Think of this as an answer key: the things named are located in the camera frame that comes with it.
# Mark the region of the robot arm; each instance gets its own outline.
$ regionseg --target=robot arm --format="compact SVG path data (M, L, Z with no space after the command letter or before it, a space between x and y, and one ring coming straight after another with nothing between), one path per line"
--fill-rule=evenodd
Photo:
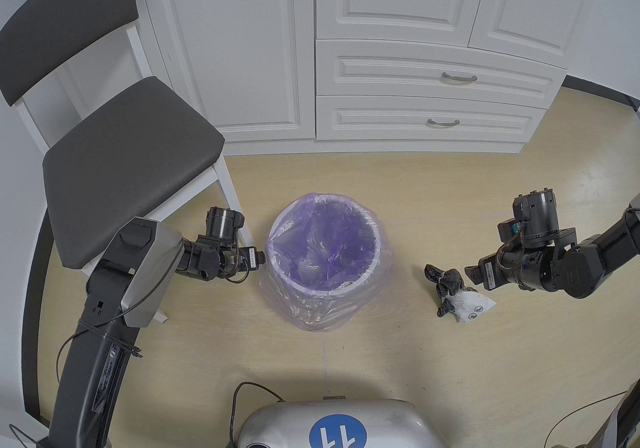
M161 222L134 218L121 228L87 281L84 311L62 372L49 436L41 448L103 448L120 384L140 328L151 322L174 273L210 281L265 262L238 247L242 213L212 208L196 242Z
M510 282L530 291L564 290L582 299L640 254L640 194L611 228L580 244L575 228L558 229L551 189L516 197L513 218L498 224L498 231L500 249L465 268L473 283L493 290Z

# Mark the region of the chair backrest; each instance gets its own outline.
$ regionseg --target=chair backrest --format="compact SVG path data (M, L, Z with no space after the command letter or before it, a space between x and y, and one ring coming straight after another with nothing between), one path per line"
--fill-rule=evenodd
M136 0L27 0L0 30L0 91L13 105L55 68L138 19Z

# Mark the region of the black baseboard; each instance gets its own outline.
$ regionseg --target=black baseboard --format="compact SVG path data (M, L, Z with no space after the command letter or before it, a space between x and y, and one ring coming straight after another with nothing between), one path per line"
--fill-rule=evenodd
M38 395L38 331L40 330L40 309L44 283L49 268L49 258L53 249L53 232L49 222L49 212L45 212L38 242L33 253L29 283L24 300L22 316L22 395L24 410L44 425L48 421L40 415Z
M624 105L629 105L629 107L633 108L633 110L635 110L636 112L638 110L638 107L640 106L640 100L638 100L637 98L633 98L632 96L628 96L622 92L609 89L608 87L604 87L604 85L598 85L594 84L593 82L589 82L588 80L583 80L582 78L576 78L575 76L567 75L564 78L562 87L568 87L569 89L588 92L589 94L595 94L596 96L601 96L603 98L617 101L618 103L622 103Z

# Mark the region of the crumpled black plastic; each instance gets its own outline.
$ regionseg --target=crumpled black plastic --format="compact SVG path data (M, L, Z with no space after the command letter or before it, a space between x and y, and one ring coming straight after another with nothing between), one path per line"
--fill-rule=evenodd
M427 277L429 281L436 284L436 291L442 301L437 312L439 318L442 318L447 313L455 313L456 311L455 306L453 306L447 297L455 295L460 290L468 292L476 291L475 288L471 288L471 286L465 286L465 282L462 281L460 272L455 268L443 271L438 267L427 264L424 267L424 276Z

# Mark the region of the chair seat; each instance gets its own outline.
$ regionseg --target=chair seat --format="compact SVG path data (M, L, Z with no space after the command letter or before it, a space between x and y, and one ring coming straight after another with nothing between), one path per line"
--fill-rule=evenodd
M158 78L140 80L76 125L42 164L62 265L82 268L219 158L224 137Z

